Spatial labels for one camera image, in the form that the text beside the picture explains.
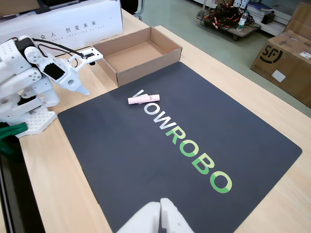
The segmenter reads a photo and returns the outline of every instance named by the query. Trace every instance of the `cart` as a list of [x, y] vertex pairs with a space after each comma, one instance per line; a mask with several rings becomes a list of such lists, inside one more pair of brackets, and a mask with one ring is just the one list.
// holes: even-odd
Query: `cart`
[[[208, 13], [208, 12], [205, 12], [205, 6], [206, 6], [206, 2], [207, 0], [204, 1], [204, 4], [203, 4], [203, 8], [202, 8], [202, 11], [199, 11], [198, 14], [197, 14], [197, 19], [201, 20], [202, 22], [204, 22], [204, 25], [209, 27], [210, 26], [210, 23], [208, 23], [205, 19], [204, 19], [204, 14], [205, 13]], [[243, 27], [243, 30], [242, 31], [237, 31], [236, 28], [227, 28], [225, 26], [221, 26], [221, 25], [217, 25], [217, 27], [222, 30], [222, 31], [226, 31], [226, 32], [229, 32], [232, 34], [232, 38], [234, 41], [238, 41], [240, 37], [245, 37], [255, 31], [257, 31], [258, 29], [261, 28], [261, 26], [257, 23], [253, 23], [249, 26], [245, 25]]]

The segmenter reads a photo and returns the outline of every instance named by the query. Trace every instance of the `cable bundle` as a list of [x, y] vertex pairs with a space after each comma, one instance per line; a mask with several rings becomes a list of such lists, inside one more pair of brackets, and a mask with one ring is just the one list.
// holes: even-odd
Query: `cable bundle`
[[[204, 14], [204, 17], [201, 21], [213, 25], [216, 29], [218, 29], [218, 26], [223, 26], [227, 29], [231, 27], [236, 28], [243, 13], [244, 9], [230, 6], [228, 3], [225, 4], [223, 0], [223, 4], [220, 3], [216, 9], [209, 9], [209, 11]], [[253, 23], [253, 17], [248, 15], [245, 25], [248, 26]]]

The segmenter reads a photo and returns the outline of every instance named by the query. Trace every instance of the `open cardboard box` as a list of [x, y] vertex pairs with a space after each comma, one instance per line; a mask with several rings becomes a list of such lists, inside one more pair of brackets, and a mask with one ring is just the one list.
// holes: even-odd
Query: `open cardboard box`
[[94, 45], [98, 64], [122, 86], [180, 60], [182, 48], [154, 27]]

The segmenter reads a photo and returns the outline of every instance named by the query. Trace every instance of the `green object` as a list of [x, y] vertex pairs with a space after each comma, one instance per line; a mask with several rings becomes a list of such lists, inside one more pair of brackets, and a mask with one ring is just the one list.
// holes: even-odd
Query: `green object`
[[13, 126], [0, 125], [0, 153], [16, 163], [24, 161], [18, 142], [11, 142], [5, 138], [11, 135], [16, 135], [27, 130], [27, 124], [21, 123]]

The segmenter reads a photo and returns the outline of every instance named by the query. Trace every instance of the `white box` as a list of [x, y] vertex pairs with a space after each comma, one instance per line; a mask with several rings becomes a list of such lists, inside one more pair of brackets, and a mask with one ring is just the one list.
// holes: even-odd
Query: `white box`
[[88, 0], [39, 15], [32, 12], [3, 21], [0, 44], [12, 37], [27, 35], [76, 49], [122, 32], [120, 0]]

